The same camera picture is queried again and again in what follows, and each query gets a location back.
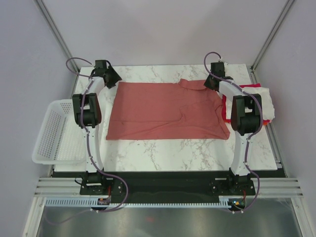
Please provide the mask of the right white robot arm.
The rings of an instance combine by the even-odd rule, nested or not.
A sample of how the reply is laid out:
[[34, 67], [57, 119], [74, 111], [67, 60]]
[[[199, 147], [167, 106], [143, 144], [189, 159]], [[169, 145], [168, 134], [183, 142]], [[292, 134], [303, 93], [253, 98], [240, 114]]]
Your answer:
[[223, 62], [214, 62], [205, 67], [209, 73], [204, 86], [224, 95], [232, 102], [231, 126], [235, 131], [235, 151], [230, 171], [234, 176], [247, 176], [250, 171], [248, 155], [251, 138], [262, 128], [263, 113], [261, 96], [246, 92], [225, 74]]

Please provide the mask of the pink t shirt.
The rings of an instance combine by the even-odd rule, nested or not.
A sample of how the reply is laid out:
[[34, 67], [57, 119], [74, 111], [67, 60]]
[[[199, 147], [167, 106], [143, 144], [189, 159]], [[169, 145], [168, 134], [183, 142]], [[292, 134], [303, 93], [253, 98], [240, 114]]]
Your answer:
[[228, 140], [222, 108], [222, 99], [202, 80], [120, 82], [106, 139]]

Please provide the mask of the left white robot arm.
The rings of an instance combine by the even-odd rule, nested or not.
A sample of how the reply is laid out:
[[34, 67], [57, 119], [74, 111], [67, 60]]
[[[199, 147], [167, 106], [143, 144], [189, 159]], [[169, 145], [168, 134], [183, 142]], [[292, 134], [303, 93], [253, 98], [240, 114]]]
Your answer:
[[85, 171], [95, 173], [103, 169], [99, 148], [99, 125], [102, 112], [98, 100], [99, 93], [106, 87], [111, 89], [122, 80], [108, 60], [96, 60], [94, 69], [89, 75], [88, 84], [81, 93], [72, 96], [74, 117], [84, 137], [86, 158]]

